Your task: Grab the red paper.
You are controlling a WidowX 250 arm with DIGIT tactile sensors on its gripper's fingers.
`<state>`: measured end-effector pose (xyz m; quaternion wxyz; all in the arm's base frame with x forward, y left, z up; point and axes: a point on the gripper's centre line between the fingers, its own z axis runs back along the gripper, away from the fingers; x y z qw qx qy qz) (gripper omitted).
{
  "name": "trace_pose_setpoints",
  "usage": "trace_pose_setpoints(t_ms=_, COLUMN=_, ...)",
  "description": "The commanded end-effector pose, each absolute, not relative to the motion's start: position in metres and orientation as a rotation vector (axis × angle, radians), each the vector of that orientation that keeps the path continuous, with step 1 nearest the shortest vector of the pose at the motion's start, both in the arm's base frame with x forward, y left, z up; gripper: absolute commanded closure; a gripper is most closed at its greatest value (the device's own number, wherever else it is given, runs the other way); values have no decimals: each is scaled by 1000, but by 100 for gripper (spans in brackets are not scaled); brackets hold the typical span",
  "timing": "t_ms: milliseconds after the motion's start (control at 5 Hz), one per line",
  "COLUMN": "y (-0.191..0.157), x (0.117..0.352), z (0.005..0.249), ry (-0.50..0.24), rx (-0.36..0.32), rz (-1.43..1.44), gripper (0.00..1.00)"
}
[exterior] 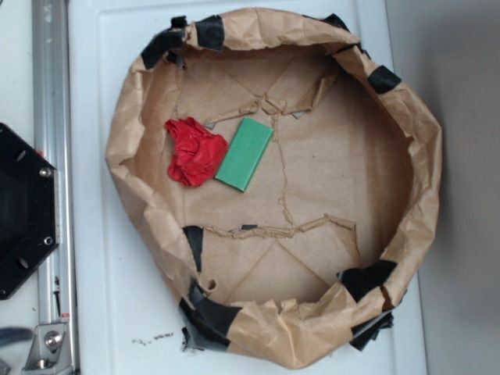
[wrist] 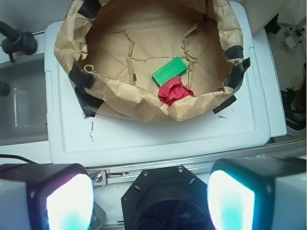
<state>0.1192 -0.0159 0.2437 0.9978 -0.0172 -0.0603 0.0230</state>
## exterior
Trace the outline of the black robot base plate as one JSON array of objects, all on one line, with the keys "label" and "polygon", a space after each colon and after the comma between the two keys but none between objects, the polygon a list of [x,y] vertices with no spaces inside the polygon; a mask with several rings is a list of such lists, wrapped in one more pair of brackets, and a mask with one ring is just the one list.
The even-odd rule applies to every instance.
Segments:
[{"label": "black robot base plate", "polygon": [[58,245],[55,168],[1,124],[1,300],[11,298]]}]

